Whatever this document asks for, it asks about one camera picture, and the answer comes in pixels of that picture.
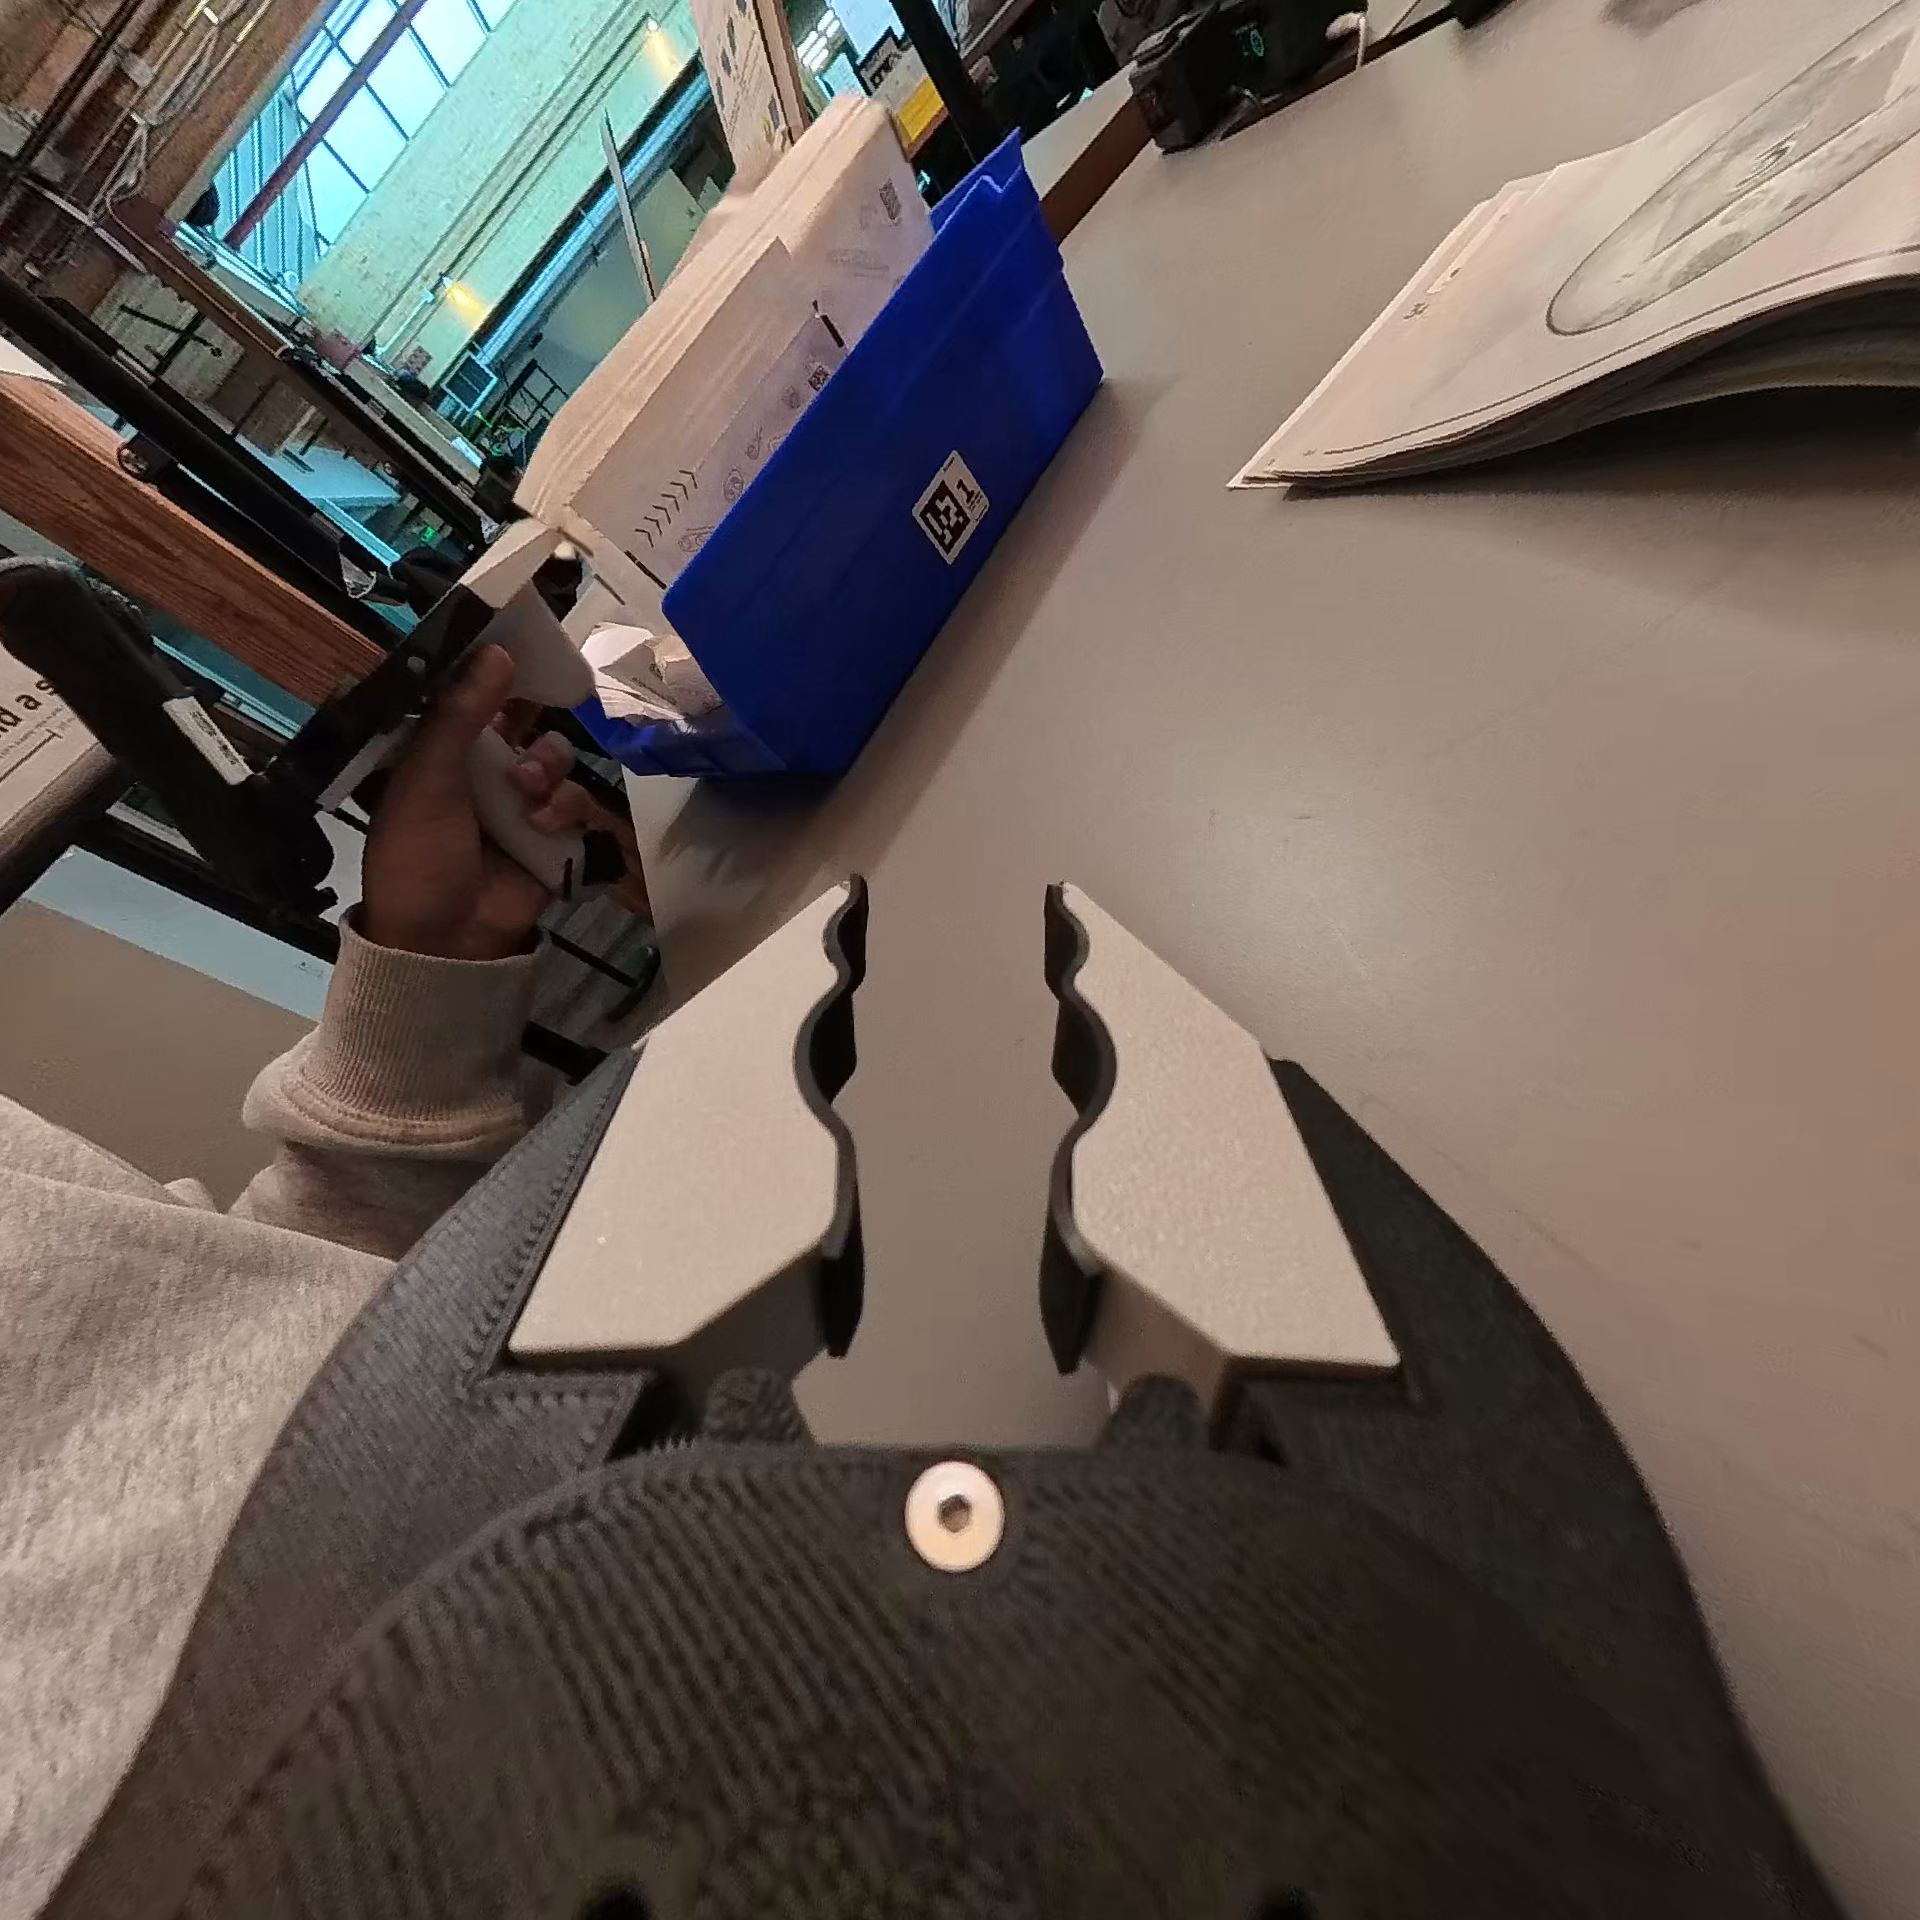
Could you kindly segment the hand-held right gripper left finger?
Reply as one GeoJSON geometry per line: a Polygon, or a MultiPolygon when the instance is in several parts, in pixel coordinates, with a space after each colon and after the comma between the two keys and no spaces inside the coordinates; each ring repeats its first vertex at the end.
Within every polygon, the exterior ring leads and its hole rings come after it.
{"type": "Polygon", "coordinates": [[[857,1066],[868,884],[843,877],[668,1015],[634,1066],[507,1334],[535,1373],[721,1375],[847,1356],[863,1308],[857,1066]]]}

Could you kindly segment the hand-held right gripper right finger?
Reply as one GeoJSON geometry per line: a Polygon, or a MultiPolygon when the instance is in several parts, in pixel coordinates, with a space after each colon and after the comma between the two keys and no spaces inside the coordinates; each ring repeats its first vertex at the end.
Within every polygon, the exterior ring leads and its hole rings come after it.
{"type": "Polygon", "coordinates": [[[1187,1386],[1218,1424],[1266,1380],[1393,1382],[1401,1348],[1261,1041],[1052,881],[1050,1066],[1071,1117],[1046,1174],[1041,1321],[1061,1375],[1187,1386]]]}

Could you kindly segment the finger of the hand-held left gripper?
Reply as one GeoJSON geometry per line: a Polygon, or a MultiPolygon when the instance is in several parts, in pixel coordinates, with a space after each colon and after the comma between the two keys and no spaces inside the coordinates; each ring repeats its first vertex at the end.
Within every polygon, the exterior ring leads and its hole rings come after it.
{"type": "Polygon", "coordinates": [[[585,557],[559,527],[516,518],[467,567],[457,583],[457,630],[526,602],[563,626],[585,584],[585,557]]]}

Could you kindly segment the blue plastic bin with tag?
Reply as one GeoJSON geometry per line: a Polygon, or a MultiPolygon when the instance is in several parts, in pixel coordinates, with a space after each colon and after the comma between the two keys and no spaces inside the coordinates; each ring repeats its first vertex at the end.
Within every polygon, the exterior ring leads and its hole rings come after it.
{"type": "Polygon", "coordinates": [[[838,776],[876,733],[1101,366],[1021,137],[931,209],[933,240],[663,594],[718,710],[585,702],[638,776],[838,776]]]}

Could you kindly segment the lego instruction booklet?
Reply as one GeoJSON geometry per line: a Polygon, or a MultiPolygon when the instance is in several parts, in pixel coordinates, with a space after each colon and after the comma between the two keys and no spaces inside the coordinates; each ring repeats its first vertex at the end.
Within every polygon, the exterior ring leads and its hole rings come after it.
{"type": "Polygon", "coordinates": [[[1241,465],[1356,489],[1633,415],[1915,393],[1918,10],[1503,183],[1241,465]]]}

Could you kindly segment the person's left forearm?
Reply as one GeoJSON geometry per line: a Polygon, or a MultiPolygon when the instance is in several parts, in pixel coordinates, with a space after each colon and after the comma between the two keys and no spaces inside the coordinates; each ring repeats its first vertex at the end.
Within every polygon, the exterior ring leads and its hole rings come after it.
{"type": "Polygon", "coordinates": [[[273,1160],[231,1215],[407,1254],[569,1098],[559,1069],[522,1046],[539,951],[436,957],[343,925],[319,1021],[247,1093],[243,1120],[273,1160]]]}

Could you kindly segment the person's left hand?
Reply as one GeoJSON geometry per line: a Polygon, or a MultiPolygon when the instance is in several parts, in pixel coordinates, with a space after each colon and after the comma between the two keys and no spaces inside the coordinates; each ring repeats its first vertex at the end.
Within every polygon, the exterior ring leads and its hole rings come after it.
{"type": "Polygon", "coordinates": [[[511,685],[514,660],[494,645],[475,647],[388,767],[351,911],[366,941],[473,965],[538,946],[554,896],[490,840],[469,786],[473,744],[527,726],[511,685]]]}

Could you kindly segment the printed poster board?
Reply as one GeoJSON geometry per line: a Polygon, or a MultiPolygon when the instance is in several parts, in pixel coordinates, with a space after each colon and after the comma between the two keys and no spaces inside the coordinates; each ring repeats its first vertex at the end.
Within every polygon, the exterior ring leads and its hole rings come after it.
{"type": "Polygon", "coordinates": [[[738,175],[764,175],[799,137],[799,64],[781,2],[691,2],[711,103],[738,175]]]}

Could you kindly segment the black charger dock green light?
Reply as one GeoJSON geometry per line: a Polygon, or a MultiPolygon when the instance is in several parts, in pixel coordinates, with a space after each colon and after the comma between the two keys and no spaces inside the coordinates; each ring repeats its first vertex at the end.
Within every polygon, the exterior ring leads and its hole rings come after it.
{"type": "Polygon", "coordinates": [[[1346,2],[1218,2],[1218,71],[1230,96],[1266,98],[1310,79],[1353,36],[1346,2]]]}

